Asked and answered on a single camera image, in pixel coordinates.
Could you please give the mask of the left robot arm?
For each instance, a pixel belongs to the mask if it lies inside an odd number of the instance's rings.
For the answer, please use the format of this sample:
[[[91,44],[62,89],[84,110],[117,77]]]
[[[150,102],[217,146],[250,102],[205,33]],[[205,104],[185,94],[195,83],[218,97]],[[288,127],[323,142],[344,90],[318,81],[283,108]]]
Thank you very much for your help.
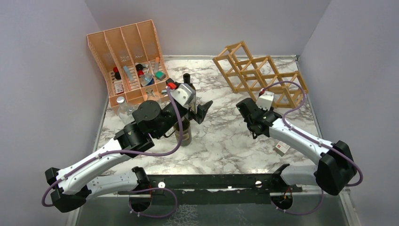
[[[108,169],[139,155],[163,157],[173,154],[181,146],[166,153],[150,153],[153,139],[165,135],[175,124],[182,125],[182,118],[190,115],[201,124],[213,101],[198,105],[197,112],[180,104],[175,98],[164,108],[153,100],[144,101],[133,112],[133,122],[124,126],[103,147],[79,162],[63,169],[49,168],[45,171],[49,188],[41,204],[56,207],[60,212],[70,212],[81,207],[90,198],[118,191],[143,193],[148,187],[148,178],[141,167],[134,167],[118,177],[102,176]]]

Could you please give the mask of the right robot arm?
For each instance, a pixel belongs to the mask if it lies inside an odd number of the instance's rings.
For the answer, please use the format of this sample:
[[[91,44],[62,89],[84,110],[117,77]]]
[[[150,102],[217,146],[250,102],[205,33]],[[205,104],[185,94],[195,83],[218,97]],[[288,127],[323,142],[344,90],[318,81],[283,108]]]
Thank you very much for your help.
[[[314,164],[310,166],[287,166],[271,179],[272,187],[279,192],[290,185],[318,186],[330,195],[338,195],[352,178],[363,175],[355,164],[349,146],[338,141],[332,143],[321,139],[289,123],[283,115],[272,109],[260,108],[251,98],[236,105],[252,132],[253,138],[259,135],[279,140],[299,151]]]

